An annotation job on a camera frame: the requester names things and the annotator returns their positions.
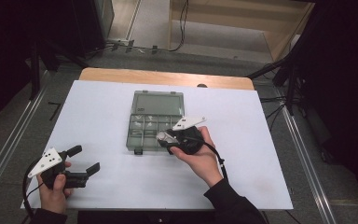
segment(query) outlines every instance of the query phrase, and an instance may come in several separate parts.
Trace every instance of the clear plastic organizer box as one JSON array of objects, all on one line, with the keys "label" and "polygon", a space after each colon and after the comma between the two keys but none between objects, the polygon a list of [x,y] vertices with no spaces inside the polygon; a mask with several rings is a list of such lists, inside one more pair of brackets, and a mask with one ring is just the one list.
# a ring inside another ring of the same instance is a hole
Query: clear plastic organizer box
[{"label": "clear plastic organizer box", "polygon": [[172,128],[185,115],[181,92],[136,91],[133,96],[127,149],[140,155],[144,151],[166,151],[157,141],[159,131]]}]

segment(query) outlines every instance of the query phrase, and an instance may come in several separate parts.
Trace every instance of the person's left hand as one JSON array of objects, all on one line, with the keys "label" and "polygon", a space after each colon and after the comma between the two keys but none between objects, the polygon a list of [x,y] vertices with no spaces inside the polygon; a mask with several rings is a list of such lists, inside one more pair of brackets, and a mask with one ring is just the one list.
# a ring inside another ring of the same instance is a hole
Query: person's left hand
[{"label": "person's left hand", "polygon": [[[66,161],[65,166],[71,166],[71,163]],[[37,182],[43,183],[42,177],[37,176]],[[66,198],[69,197],[73,190],[64,189],[66,178],[65,175],[57,175],[53,189],[49,189],[46,185],[42,185],[39,188],[40,202],[43,209],[49,210],[50,212],[64,214],[66,211]]]}]

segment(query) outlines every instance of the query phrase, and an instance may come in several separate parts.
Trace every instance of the cable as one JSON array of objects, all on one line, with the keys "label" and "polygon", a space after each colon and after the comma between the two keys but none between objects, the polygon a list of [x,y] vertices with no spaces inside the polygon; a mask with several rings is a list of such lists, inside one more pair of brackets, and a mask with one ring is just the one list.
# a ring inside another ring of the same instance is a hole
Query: cable
[{"label": "cable", "polygon": [[[269,102],[286,102],[286,96],[278,96],[271,98],[260,98],[261,103],[269,103]],[[302,98],[293,98],[292,104],[296,105],[301,103]]]},{"label": "cable", "polygon": [[[186,10],[185,21],[182,26],[182,18],[183,18],[183,13],[185,12],[185,10]],[[180,41],[179,46],[176,49],[170,49],[169,51],[177,51],[177,50],[179,50],[179,48],[181,48],[185,44],[185,29],[186,29],[187,12],[188,12],[188,0],[186,0],[185,5],[182,8],[182,13],[180,14],[180,20],[179,20],[182,39]]]},{"label": "cable", "polygon": [[278,111],[275,114],[274,119],[271,122],[271,127],[269,127],[269,131],[271,132],[272,130],[272,126],[274,125],[275,119],[278,117],[279,113],[281,112],[281,110],[283,109],[284,105],[280,105],[280,107],[278,108]]},{"label": "cable", "polygon": [[23,204],[24,204],[25,210],[28,213],[28,217],[30,217],[30,218],[34,217],[34,211],[32,210],[30,203],[28,202],[28,196],[29,196],[29,194],[27,195],[28,174],[31,172],[31,170],[34,168],[34,166],[40,161],[40,159],[41,159],[41,157],[39,157],[37,160],[34,160],[31,163],[31,165],[27,168],[27,171],[25,172],[24,178],[22,179],[22,199],[24,200]]},{"label": "cable", "polygon": [[269,218],[267,217],[267,213],[265,211],[262,211],[261,213],[263,214],[263,217],[266,220],[267,224],[269,224]]},{"label": "cable", "polygon": [[[30,194],[33,193],[34,191],[36,191],[37,189],[39,189],[42,185],[44,185],[44,183],[40,184],[39,186],[37,186],[35,189],[31,190],[31,191],[27,194],[27,196],[26,196],[27,201],[28,201],[28,197],[30,196]],[[24,223],[28,220],[29,217],[30,217],[30,215],[29,215],[29,213],[28,213],[28,215],[22,220],[21,224],[24,224]]]},{"label": "cable", "polygon": [[278,110],[281,110],[281,106],[278,106],[277,109],[275,109],[274,111],[272,111],[269,115],[266,116],[266,119],[269,119],[272,115],[274,115]]},{"label": "cable", "polygon": [[205,141],[202,141],[202,140],[199,140],[197,138],[185,137],[184,139],[199,142],[199,143],[202,143],[203,145],[207,146],[216,155],[217,160],[219,161],[219,164],[220,164],[220,169],[222,170],[222,173],[223,173],[223,177],[228,182],[228,176],[227,176],[227,171],[226,171],[226,167],[225,167],[225,160],[220,157],[220,155],[217,152],[216,148],[211,146],[209,143],[207,143]]},{"label": "cable", "polygon": [[[264,65],[263,68],[265,68],[265,67],[267,67],[269,65],[274,66],[274,70],[277,69],[277,68],[280,68],[280,67],[275,66],[273,63],[266,63],[266,65]],[[270,72],[273,73],[274,75],[277,75],[277,73],[274,70],[271,70]]]},{"label": "cable", "polygon": [[[269,66],[269,65],[271,65],[272,63],[266,63],[264,66],[263,66],[263,68],[265,68],[265,67],[267,67],[267,66]],[[273,70],[271,70],[270,71],[271,73],[273,73],[274,75],[277,75],[277,73],[276,72],[274,72]],[[263,77],[264,78],[266,78],[266,79],[271,79],[271,78],[269,78],[269,77],[266,77],[266,74],[263,74]]]},{"label": "cable", "polygon": [[91,59],[94,58],[98,53],[99,53],[99,51],[93,52],[93,54],[92,54],[91,56],[89,56],[88,58],[84,59],[83,61],[89,61],[89,60],[91,60]]},{"label": "cable", "polygon": [[296,221],[298,224],[301,224],[300,221],[298,221],[289,211],[284,210],[294,221]]},{"label": "cable", "polygon": [[93,58],[93,57],[96,55],[96,53],[98,53],[98,52],[101,52],[101,51],[104,51],[104,50],[107,50],[107,49],[115,49],[115,48],[125,48],[125,49],[150,49],[150,50],[153,50],[153,51],[159,50],[159,51],[170,51],[170,52],[177,51],[177,50],[179,50],[179,48],[181,48],[181,47],[185,44],[185,32],[186,32],[187,12],[188,12],[188,0],[186,0],[184,6],[183,6],[183,8],[182,8],[181,15],[180,15],[181,42],[180,42],[179,46],[178,46],[176,49],[151,49],[151,48],[135,47],[135,46],[130,46],[130,47],[128,47],[128,46],[125,46],[125,45],[120,45],[120,44],[118,44],[118,43],[106,42],[107,45],[109,45],[109,44],[113,44],[113,45],[112,45],[112,46],[106,46],[106,47],[103,48],[103,49],[97,49],[97,50],[94,50],[94,51],[89,52],[89,53],[95,53],[94,55],[92,55],[91,57],[89,57],[89,59]]}]

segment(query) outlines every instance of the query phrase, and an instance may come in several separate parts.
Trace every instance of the black cable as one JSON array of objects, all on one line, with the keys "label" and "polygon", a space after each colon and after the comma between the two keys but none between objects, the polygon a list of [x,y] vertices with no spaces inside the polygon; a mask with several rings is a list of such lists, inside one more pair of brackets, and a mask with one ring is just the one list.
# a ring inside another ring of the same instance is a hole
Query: black cable
[{"label": "black cable", "polygon": [[266,119],[269,119],[272,115],[274,115],[278,110],[281,110],[281,106],[278,106],[277,109],[275,109],[274,111],[272,111],[269,115],[266,116]]},{"label": "black cable", "polygon": [[28,196],[27,195],[27,182],[28,182],[28,174],[31,172],[31,170],[34,168],[34,166],[40,161],[41,157],[37,160],[34,160],[31,165],[27,168],[27,171],[25,172],[24,178],[22,179],[22,199],[24,200],[23,204],[25,207],[25,210],[28,213],[28,217],[33,218],[34,217],[34,211],[31,208],[30,203],[28,202]]},{"label": "black cable", "polygon": [[114,48],[123,48],[123,49],[150,49],[150,50],[157,50],[157,51],[171,51],[169,49],[151,49],[151,48],[146,48],[146,47],[136,47],[136,46],[125,46],[125,45],[119,45],[119,44],[115,44],[115,43],[110,43],[113,44],[112,46],[106,46],[103,49],[97,49],[94,51],[91,51],[90,53],[98,53],[107,49],[114,49]]},{"label": "black cable", "polygon": [[284,210],[294,221],[296,221],[298,224],[301,224],[300,221],[298,221],[289,211]]},{"label": "black cable", "polygon": [[83,61],[89,61],[92,58],[94,58],[97,54],[99,53],[99,51],[93,52],[93,54],[91,56],[89,56],[88,58],[84,59]]},{"label": "black cable", "polygon": [[[266,63],[266,65],[263,66],[263,68],[267,67],[270,63]],[[266,77],[266,74],[263,74],[263,77],[266,78],[266,79],[271,79],[269,77]]]},{"label": "black cable", "polygon": [[269,224],[269,218],[267,217],[267,213],[265,211],[263,211],[261,213],[263,214],[263,217],[266,220],[266,223]]},{"label": "black cable", "polygon": [[304,99],[304,95],[303,95],[302,92],[301,92],[302,84],[303,84],[303,83],[302,83],[301,79],[298,78],[297,81],[296,81],[296,88],[295,88],[295,90],[296,90],[297,94],[299,95],[300,101]]},{"label": "black cable", "polygon": [[228,182],[228,175],[227,175],[227,171],[226,171],[226,167],[225,167],[225,160],[220,157],[216,148],[211,146],[211,144],[209,144],[205,141],[199,140],[197,138],[186,137],[185,139],[199,142],[199,143],[202,143],[203,145],[207,146],[216,155],[217,160],[219,161],[219,164],[220,164],[220,169],[222,170],[222,173],[223,173],[223,178],[225,178],[225,180]]},{"label": "black cable", "polygon": [[[34,191],[36,191],[37,189],[40,189],[40,187],[41,187],[43,184],[44,184],[44,183],[40,184],[39,186],[37,186],[35,189],[31,190],[31,191],[27,194],[27,197],[26,197],[27,201],[28,201],[28,197],[30,196],[30,194],[33,193]],[[24,223],[28,220],[29,217],[30,217],[30,215],[28,214],[28,215],[22,220],[21,224],[24,224]]]},{"label": "black cable", "polygon": [[[301,103],[302,98],[293,98],[292,104],[299,104]],[[278,97],[271,97],[271,98],[260,98],[261,103],[269,103],[269,102],[286,102],[286,96],[278,96]]]},{"label": "black cable", "polygon": [[[263,68],[265,68],[265,67],[267,67],[267,66],[269,66],[269,65],[273,65],[273,66],[274,66],[274,70],[277,69],[277,68],[280,68],[280,67],[275,66],[273,63],[266,63],[266,65],[264,65]],[[274,72],[274,70],[271,70],[270,72],[273,73],[274,75],[277,75],[277,73]]]},{"label": "black cable", "polygon": [[[183,18],[183,13],[185,12],[185,10],[186,10],[185,21],[182,26],[182,18]],[[179,46],[176,49],[170,49],[169,51],[177,51],[177,50],[179,50],[179,48],[181,48],[185,44],[185,29],[186,29],[187,12],[188,12],[188,0],[186,0],[185,5],[182,8],[182,13],[180,14],[180,20],[179,20],[182,39],[180,41]]]},{"label": "black cable", "polygon": [[271,127],[269,127],[269,131],[270,131],[270,132],[271,132],[271,130],[272,130],[272,126],[274,125],[275,119],[278,117],[278,115],[279,115],[279,113],[281,112],[281,110],[283,109],[283,107],[284,107],[284,105],[281,105],[281,106],[279,107],[279,110],[276,112],[275,117],[274,117],[274,119],[273,119],[272,122],[271,122]]}]

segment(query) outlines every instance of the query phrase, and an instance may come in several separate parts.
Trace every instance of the black sleeve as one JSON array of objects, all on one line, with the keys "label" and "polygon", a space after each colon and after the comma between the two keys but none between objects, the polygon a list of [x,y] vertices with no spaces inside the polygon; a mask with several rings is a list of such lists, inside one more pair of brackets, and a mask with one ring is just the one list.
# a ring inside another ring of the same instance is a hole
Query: black sleeve
[{"label": "black sleeve", "polygon": [[215,209],[216,223],[266,223],[257,208],[241,197],[225,179],[211,187],[204,196]]},{"label": "black sleeve", "polygon": [[38,208],[30,224],[64,224],[67,216]]}]

